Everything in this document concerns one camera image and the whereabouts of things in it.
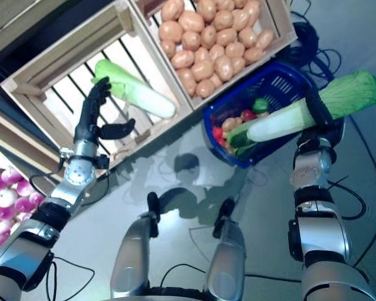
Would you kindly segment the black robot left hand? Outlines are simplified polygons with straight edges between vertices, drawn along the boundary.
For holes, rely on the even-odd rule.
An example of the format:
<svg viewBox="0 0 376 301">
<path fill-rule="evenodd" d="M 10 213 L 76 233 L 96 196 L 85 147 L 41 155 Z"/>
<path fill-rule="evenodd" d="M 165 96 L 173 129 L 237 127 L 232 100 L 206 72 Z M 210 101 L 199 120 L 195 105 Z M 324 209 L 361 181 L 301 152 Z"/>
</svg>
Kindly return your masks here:
<svg viewBox="0 0 376 301">
<path fill-rule="evenodd" d="M 129 119 L 123 124 L 97 125 L 100 107 L 105 104 L 110 96 L 109 77 L 100 79 L 83 101 L 81 115 L 75 127 L 74 143 L 87 140 L 98 145 L 98 140 L 118 140 L 131 134 L 135 128 L 135 119 Z"/>
</svg>

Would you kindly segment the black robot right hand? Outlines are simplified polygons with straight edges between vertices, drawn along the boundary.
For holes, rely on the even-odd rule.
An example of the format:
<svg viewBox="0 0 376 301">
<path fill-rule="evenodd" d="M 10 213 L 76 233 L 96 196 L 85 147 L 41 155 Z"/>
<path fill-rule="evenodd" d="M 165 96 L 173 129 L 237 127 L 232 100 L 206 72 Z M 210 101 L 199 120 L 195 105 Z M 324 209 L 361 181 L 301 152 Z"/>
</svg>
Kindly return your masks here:
<svg viewBox="0 0 376 301">
<path fill-rule="evenodd" d="M 343 117 L 333 120 L 332 114 L 322 102 L 318 92 L 309 91 L 305 97 L 306 108 L 316 125 L 305 129 L 298 143 L 308 140 L 326 140 L 331 147 L 335 147 L 344 134 L 345 121 Z"/>
</svg>

